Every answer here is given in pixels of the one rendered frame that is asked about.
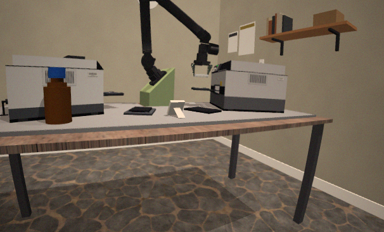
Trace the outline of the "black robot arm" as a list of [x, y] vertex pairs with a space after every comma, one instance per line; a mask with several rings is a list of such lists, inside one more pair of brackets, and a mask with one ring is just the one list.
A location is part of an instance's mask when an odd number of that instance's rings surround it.
[[[197, 38], [199, 44], [198, 52], [208, 53], [210, 55], [218, 55], [219, 45], [209, 43], [211, 35], [199, 26], [193, 19], [191, 19], [183, 10], [176, 6], [171, 0], [139, 0], [140, 5], [140, 18], [141, 18], [141, 39], [143, 56], [141, 64], [146, 70], [146, 74], [151, 80], [150, 85], [154, 86], [165, 74], [166, 71], [160, 71], [154, 66], [155, 58], [152, 57], [151, 48], [151, 24], [150, 24], [150, 1], [156, 1], [160, 6], [165, 8], [171, 15], [177, 18], [183, 25], [185, 25]], [[203, 44], [206, 43], [206, 44]], [[207, 56], [208, 56], [207, 54]], [[153, 67], [152, 67], [153, 66]]]

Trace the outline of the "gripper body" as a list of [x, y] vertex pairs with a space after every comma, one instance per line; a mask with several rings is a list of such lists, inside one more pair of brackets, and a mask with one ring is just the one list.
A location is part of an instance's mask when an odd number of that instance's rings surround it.
[[194, 60], [194, 62], [197, 62], [197, 63], [192, 63], [192, 64], [200, 65], [200, 66], [202, 65], [212, 66], [212, 65], [209, 65], [210, 61], [207, 61], [207, 53], [202, 54], [202, 52], [199, 52], [198, 60]]

